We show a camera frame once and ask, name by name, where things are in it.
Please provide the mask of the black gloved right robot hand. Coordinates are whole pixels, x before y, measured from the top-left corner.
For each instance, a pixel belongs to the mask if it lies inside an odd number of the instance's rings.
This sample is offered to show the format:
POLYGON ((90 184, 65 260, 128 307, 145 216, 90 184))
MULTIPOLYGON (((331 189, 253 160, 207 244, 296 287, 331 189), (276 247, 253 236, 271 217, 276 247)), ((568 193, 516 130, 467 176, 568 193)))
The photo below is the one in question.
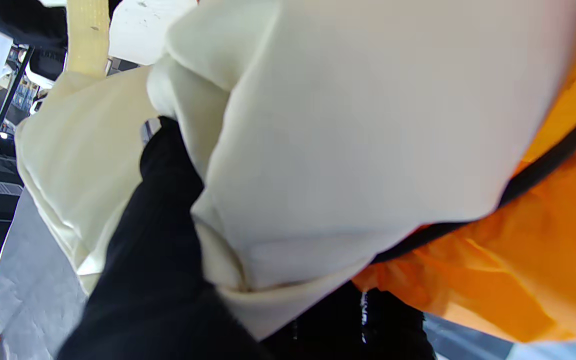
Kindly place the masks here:
POLYGON ((68 44, 66 11, 46 7, 39 0, 0 0, 0 32, 16 44, 34 47, 32 71, 52 81, 64 65, 50 56, 64 56, 68 44))

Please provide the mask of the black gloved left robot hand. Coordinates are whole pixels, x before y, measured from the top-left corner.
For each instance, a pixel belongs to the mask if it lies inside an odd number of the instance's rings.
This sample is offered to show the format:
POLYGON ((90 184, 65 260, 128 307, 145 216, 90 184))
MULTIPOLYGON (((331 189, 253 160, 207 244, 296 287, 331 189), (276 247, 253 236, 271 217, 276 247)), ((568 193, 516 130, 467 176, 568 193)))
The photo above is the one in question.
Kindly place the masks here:
POLYGON ((191 206, 203 189, 178 123, 147 120, 141 183, 59 360, 434 360, 425 315, 350 282, 295 323, 256 340, 204 276, 191 206))

